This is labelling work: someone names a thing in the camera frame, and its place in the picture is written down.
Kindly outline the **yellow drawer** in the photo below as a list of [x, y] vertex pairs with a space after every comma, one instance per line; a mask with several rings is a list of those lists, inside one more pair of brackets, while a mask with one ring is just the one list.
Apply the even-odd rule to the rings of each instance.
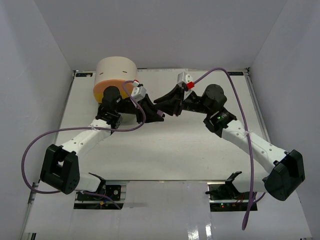
[[[98, 93], [94, 93], [94, 98], [96, 99], [96, 101], [101, 104], [102, 103], [102, 98], [104, 96], [104, 94], [102, 92], [98, 92]], [[125, 93], [124, 91], [120, 91], [120, 95], [123, 99], [126, 99], [129, 97], [129, 95], [127, 93]]]

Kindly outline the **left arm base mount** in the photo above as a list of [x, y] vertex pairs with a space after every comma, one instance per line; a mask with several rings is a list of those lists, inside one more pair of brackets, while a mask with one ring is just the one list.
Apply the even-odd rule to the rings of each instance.
[[103, 185], [94, 195], [78, 191], [73, 208], [78, 210], [121, 210], [125, 201], [124, 193], [122, 186], [118, 184]]

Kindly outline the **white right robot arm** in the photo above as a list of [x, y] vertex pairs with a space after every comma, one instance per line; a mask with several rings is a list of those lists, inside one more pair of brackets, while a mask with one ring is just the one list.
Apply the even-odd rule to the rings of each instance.
[[224, 104], [227, 97], [217, 84], [208, 85], [198, 96], [186, 84], [177, 84], [166, 95], [154, 100], [159, 111], [179, 116], [182, 111], [205, 114], [205, 127], [218, 137], [234, 144], [257, 161], [267, 172], [264, 189], [279, 201], [285, 201], [305, 180], [302, 154], [276, 147], [253, 132], [230, 113]]

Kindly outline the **grey bottom drawer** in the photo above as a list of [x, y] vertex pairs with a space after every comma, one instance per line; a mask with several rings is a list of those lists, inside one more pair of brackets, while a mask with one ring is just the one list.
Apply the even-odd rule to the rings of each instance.
[[121, 115], [122, 123], [131, 123], [136, 120], [136, 116], [133, 114], [122, 114]]

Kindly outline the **orange top drawer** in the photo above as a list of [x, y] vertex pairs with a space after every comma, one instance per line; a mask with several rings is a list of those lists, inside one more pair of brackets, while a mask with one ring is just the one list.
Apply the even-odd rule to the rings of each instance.
[[95, 82], [94, 87], [93, 87], [93, 93], [94, 94], [102, 94], [104, 90], [107, 87], [117, 87], [120, 91], [121, 94], [126, 94], [124, 88], [123, 88], [123, 83], [125, 80], [123, 79], [109, 79], [109, 80], [102, 80], [100, 82]]

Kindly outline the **beige cylindrical drawer organizer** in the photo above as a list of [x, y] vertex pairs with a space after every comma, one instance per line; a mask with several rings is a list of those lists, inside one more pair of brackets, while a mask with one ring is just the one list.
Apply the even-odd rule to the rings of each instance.
[[137, 66], [129, 58], [123, 56], [106, 57], [96, 66], [95, 84], [108, 80], [133, 81], [137, 77]]

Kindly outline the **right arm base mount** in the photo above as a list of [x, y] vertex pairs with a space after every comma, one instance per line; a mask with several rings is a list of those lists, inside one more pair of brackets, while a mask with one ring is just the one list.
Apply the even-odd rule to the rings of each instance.
[[238, 191], [233, 185], [241, 171], [232, 173], [225, 181], [207, 183], [205, 194], [209, 198], [210, 211], [213, 212], [245, 212], [249, 203], [249, 191]]

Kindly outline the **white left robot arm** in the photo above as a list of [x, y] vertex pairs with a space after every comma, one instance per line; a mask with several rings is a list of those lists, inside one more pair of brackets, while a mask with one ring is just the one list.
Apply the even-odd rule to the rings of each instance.
[[141, 84], [134, 87], [128, 98], [122, 98], [116, 86], [107, 87], [97, 116], [88, 129], [60, 146], [52, 144], [47, 148], [40, 180], [66, 195], [73, 191], [87, 191], [96, 200], [103, 198], [106, 193], [104, 179], [93, 173], [81, 173], [79, 162], [118, 129], [122, 113], [135, 115], [139, 124], [162, 122], [165, 117], [155, 108]]

